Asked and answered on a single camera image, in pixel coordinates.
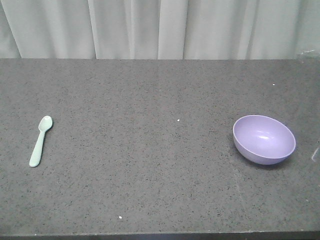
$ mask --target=mint green spoon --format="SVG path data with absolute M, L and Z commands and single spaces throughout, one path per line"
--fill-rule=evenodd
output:
M 38 140 L 36 141 L 36 144 L 34 146 L 29 166 L 30 167 L 36 167 L 39 165 L 40 160 L 41 160 L 41 154 L 42 154 L 42 147 L 44 144 L 44 138 L 45 138 L 45 133 L 52 127 L 52 118 L 50 116 L 44 116 L 40 123 L 39 123 L 39 130 L 40 134 L 38 137 Z

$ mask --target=white curtain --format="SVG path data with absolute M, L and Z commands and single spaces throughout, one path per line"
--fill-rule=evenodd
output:
M 320 0 L 0 0 L 0 58 L 294 59 Z

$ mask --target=bowl rim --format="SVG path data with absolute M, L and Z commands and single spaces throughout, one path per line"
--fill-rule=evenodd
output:
M 291 150 L 288 154 L 285 154 L 285 155 L 280 156 L 280 157 L 268 157 L 268 156 L 264 156 L 264 155 L 257 154 L 257 153 L 255 153 L 255 152 L 247 149 L 247 148 L 239 141 L 239 139 L 237 138 L 237 136 L 236 136 L 236 134 L 235 134 L 235 127 L 236 127 L 237 123 L 238 123 L 241 119 L 249 118 L 249 117 L 263 117 L 263 118 L 271 119 L 272 121 L 275 121 L 275 122 L 281 124 L 283 127 L 285 127 L 285 128 L 289 131 L 289 133 L 291 134 L 291 136 L 292 136 L 292 138 L 293 138 L 293 148 L 292 148 L 292 150 Z M 262 157 L 262 158 L 266 158 L 266 159 L 283 159 L 283 158 L 286 158 L 286 157 L 290 156 L 290 155 L 295 151 L 295 149 L 296 149 L 296 138 L 295 138 L 294 134 L 291 132 L 291 130 L 290 130 L 286 125 L 284 125 L 282 122 L 280 122 L 280 121 L 278 121 L 278 120 L 276 120 L 276 119 L 274 119 L 274 118 L 272 118 L 272 117 L 269 117 L 269 116 L 256 115 L 256 114 L 242 116 L 242 117 L 240 117 L 237 121 L 235 121 L 235 123 L 233 124 L 232 131 L 233 131 L 233 137 L 236 139 L 237 143 L 238 143 L 241 147 L 243 147 L 246 151 L 248 151 L 248 152 L 250 152 L 250 153 L 252 153 L 252 154 L 254 154 L 254 155 L 258 156 L 258 157 Z

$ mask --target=bowl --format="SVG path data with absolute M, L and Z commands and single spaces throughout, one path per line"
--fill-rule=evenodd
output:
M 277 164 L 296 148 L 295 136 L 289 128 L 262 115 L 239 118 L 233 125 L 233 140 L 246 159 L 262 165 Z

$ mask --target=gray countertop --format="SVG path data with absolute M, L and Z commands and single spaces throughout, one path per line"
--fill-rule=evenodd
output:
M 320 231 L 319 61 L 1 59 L 0 110 L 0 236 Z M 239 154 L 251 114 L 287 160 Z

